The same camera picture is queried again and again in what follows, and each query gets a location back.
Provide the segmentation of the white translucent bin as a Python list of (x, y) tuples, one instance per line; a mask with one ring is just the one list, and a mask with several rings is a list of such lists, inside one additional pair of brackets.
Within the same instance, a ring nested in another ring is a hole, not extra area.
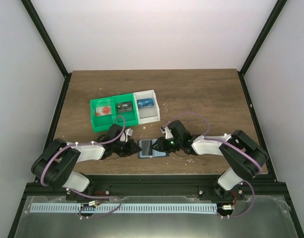
[[(159, 112), (159, 106), (156, 99), (155, 91), (154, 90), (139, 91), (139, 92), (134, 92), (133, 94), (135, 99), (136, 110), (138, 113), (139, 124), (146, 124), (146, 123), (153, 123), (160, 121), (160, 112)], [(153, 98), (154, 107), (138, 109), (137, 100), (144, 98)]]

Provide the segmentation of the green bin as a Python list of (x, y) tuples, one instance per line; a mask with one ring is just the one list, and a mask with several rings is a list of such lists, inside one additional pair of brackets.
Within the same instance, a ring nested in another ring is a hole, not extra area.
[[(135, 99), (134, 99), (134, 94), (129, 93), (129, 94), (122, 94), (122, 95), (115, 95), (112, 97), (113, 99), (113, 105), (114, 105), (114, 112), (115, 116), (122, 115), (126, 121), (126, 126), (134, 126), (139, 124), (138, 120), (138, 113), (136, 110), (136, 105), (135, 105)], [(133, 111), (131, 112), (125, 112), (125, 113), (118, 113), (116, 104), (120, 102), (127, 102), (127, 101), (132, 101), (133, 103)]]
[[(95, 108), (111, 106), (111, 115), (97, 117), (95, 116)], [(90, 100), (91, 124), (93, 132), (107, 131), (109, 127), (115, 123), (115, 112), (112, 97), (105, 97)]]

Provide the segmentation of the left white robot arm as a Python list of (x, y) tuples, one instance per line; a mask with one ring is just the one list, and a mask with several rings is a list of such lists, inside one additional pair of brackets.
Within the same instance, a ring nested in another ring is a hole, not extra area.
[(88, 143), (55, 139), (33, 163), (31, 173), (43, 186), (71, 189), (83, 200), (90, 200), (95, 188), (90, 185), (89, 178), (74, 171), (75, 165), (90, 160), (101, 161), (112, 154), (121, 158), (141, 152), (141, 147), (131, 138), (132, 133), (131, 128), (113, 124), (107, 133)]

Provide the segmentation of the blue card holder wallet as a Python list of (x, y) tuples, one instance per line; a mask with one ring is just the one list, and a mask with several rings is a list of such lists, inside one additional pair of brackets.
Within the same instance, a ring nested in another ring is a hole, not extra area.
[(157, 141), (157, 139), (141, 139), (138, 141), (138, 146), (141, 148), (141, 151), (138, 153), (139, 159), (147, 158), (158, 158), (158, 157), (169, 157), (169, 153), (160, 152), (154, 150), (152, 145)]

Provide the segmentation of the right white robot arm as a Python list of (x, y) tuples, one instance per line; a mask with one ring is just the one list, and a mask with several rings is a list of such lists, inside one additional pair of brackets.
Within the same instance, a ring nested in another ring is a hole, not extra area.
[(213, 186), (213, 193), (220, 200), (226, 199), (235, 186), (261, 174), (262, 167), (269, 160), (268, 153), (242, 130), (223, 136), (192, 135), (179, 120), (175, 120), (163, 126), (161, 131), (163, 137), (152, 144), (152, 149), (158, 152), (182, 150), (187, 155), (225, 158), (230, 168), (222, 173)]

